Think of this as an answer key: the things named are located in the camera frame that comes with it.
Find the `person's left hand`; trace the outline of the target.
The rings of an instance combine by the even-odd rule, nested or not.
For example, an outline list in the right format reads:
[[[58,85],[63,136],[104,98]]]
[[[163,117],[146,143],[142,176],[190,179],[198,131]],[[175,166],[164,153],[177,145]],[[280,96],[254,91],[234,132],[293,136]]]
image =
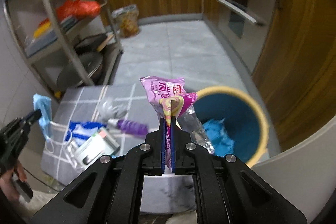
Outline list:
[[[17,163],[12,169],[9,169],[6,173],[4,173],[1,176],[0,179],[1,190],[3,191],[6,198],[11,202],[19,200],[20,196],[12,180],[13,173],[16,173],[19,180],[21,180],[22,182],[27,181],[26,173],[20,161],[17,161]]]

